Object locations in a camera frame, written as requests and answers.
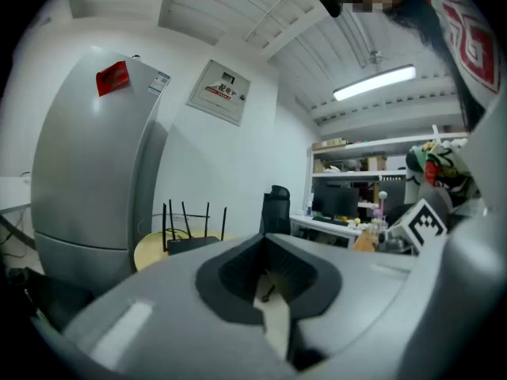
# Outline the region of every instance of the refrigerator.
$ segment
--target refrigerator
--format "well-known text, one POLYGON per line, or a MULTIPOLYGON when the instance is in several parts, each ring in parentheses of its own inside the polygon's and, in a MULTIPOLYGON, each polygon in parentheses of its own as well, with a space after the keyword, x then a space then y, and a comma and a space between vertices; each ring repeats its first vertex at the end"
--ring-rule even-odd
POLYGON ((152 213, 154 157, 162 154, 150 148, 151 133, 169 79, 91 47, 61 85, 32 168, 32 224, 46 275, 100 295, 135 271, 137 222, 152 213), (129 81, 99 97, 97 72, 119 61, 129 81))

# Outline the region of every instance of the ceiling light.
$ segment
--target ceiling light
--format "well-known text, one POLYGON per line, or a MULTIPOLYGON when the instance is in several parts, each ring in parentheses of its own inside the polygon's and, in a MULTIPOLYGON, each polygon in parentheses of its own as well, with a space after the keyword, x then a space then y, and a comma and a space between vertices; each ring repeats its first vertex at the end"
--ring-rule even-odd
POLYGON ((346 98, 356 96, 357 94, 378 89, 379 87, 393 85, 395 83, 412 79, 415 79, 414 65, 397 67, 369 78, 365 78, 359 82, 353 83, 352 85, 347 85, 341 89, 334 90, 334 96, 338 101, 341 101, 346 98))

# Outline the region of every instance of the white shelf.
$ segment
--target white shelf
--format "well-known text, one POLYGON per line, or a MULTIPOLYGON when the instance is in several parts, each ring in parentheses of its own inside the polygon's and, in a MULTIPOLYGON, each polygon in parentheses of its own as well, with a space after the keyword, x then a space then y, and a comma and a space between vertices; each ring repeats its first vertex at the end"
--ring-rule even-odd
POLYGON ((370 210, 376 210, 377 208, 379 208, 379 205, 375 204, 375 203, 359 202, 357 204, 357 207, 358 208, 369 208, 370 210))
POLYGON ((455 132, 439 135, 415 135, 403 138, 382 139, 380 141, 353 143, 336 148, 313 150, 312 152, 313 155, 318 158, 332 159, 335 161, 368 158, 376 155, 407 154, 412 146, 433 141, 437 136, 442 140, 449 140, 466 138, 468 134, 464 132, 455 132))
POLYGON ((371 172, 343 172, 343 173, 313 173, 312 177, 324 177, 326 179, 340 179, 340 180, 357 180, 360 178, 370 178, 383 180, 384 177, 405 177, 405 170, 377 170, 371 172))

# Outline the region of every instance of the round table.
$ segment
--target round table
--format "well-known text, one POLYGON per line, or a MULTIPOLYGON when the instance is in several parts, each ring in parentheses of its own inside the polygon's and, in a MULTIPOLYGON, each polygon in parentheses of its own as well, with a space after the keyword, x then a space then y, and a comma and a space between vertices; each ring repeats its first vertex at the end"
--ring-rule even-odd
MULTIPOLYGON (((183 238, 187 238, 185 234, 178 232, 178 235, 183 238)), ((209 237, 220 238, 222 235, 219 231, 208 230, 209 237)), ((202 238, 204 236, 204 230, 192 230, 192 236, 194 238, 202 238)), ((166 234, 166 239, 171 239, 172 235, 170 231, 166 234)), ((229 241, 235 239, 234 235, 224 234, 223 240, 229 241)), ((162 250, 162 231, 148 234, 146 237, 141 239, 134 250, 134 264, 135 268, 140 271, 147 268, 151 264, 158 262, 159 260, 169 257, 167 252, 162 250)))

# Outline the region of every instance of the table leg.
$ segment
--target table leg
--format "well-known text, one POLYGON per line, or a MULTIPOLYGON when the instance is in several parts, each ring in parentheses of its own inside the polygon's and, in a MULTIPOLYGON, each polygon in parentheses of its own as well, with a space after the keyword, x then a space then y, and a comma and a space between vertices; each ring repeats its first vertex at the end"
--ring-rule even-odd
POLYGON ((348 249, 352 249, 354 247, 354 244, 356 243, 356 237, 349 237, 349 245, 347 246, 348 249))

